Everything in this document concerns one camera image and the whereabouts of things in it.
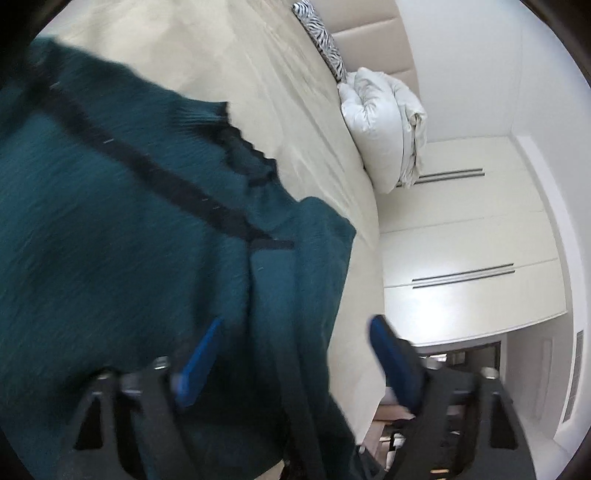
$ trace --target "air vent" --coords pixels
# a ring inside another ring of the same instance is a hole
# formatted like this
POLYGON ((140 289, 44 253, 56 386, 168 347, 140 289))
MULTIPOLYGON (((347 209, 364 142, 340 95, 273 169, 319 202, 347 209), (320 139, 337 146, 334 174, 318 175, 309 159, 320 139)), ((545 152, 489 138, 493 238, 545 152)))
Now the air vent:
POLYGON ((573 413, 574 399, 577 398, 577 390, 579 389, 579 377, 581 374, 581 362, 583 360, 583 331, 577 333, 577 346, 574 351, 574 371, 573 371, 573 382, 570 385, 570 396, 569 402, 566 405, 566 412, 564 414, 565 421, 570 420, 570 416, 573 413))

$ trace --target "zebra print pillow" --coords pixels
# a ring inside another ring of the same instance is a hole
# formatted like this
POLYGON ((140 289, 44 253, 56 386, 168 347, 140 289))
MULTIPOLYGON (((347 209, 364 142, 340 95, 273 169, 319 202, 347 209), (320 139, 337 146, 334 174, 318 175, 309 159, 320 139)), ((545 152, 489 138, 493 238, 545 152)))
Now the zebra print pillow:
POLYGON ((316 10, 314 10, 314 6, 309 0, 300 0, 294 3, 292 10, 313 40, 318 52, 335 76, 336 81, 340 82, 345 79, 347 71, 345 70, 345 65, 343 65, 343 59, 340 56, 339 49, 335 46, 335 41, 328 30, 326 30, 322 19, 316 10))

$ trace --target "white pillow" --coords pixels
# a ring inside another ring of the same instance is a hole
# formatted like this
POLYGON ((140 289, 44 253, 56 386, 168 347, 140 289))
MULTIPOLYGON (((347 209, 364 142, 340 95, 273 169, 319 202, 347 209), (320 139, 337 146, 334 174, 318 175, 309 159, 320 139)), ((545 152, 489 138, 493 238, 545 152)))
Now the white pillow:
POLYGON ((387 82, 349 75, 338 85, 341 111, 377 193, 391 192, 400 178, 402 118, 387 82))

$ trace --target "bed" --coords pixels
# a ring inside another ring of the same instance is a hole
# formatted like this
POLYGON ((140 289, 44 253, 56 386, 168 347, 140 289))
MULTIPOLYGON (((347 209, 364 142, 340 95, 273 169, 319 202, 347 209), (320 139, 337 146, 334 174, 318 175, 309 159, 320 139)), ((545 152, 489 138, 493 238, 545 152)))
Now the bed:
MULTIPOLYGON (((348 69, 395 74, 418 93, 394 0, 317 0, 348 69), (380 44, 382 49, 373 48, 380 44)), ((231 122, 296 199, 325 200, 357 230, 329 348, 330 390, 360 442, 384 394, 366 335, 384 311, 376 201, 340 113, 335 80, 290 0, 74 0, 42 32, 194 99, 228 101, 231 122)))

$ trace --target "metal handle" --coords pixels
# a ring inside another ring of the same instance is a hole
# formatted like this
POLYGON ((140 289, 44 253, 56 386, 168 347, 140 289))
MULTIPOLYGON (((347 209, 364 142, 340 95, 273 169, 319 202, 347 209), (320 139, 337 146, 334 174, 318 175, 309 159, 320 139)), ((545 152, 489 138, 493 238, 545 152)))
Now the metal handle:
POLYGON ((413 288, 437 287, 440 285, 451 285, 465 281, 481 280, 483 278, 500 277, 501 275, 510 275, 515 273, 513 263, 496 265, 494 267, 478 268, 476 270, 466 270, 463 272, 450 273, 446 275, 437 275, 435 277, 413 278, 411 284, 413 288))
POLYGON ((435 183, 436 181, 444 180, 459 180, 459 179, 471 179, 474 177, 483 177, 485 172, 482 168, 467 168, 464 170, 449 170, 438 173, 428 173, 426 175, 420 175, 415 185, 420 183, 435 183))

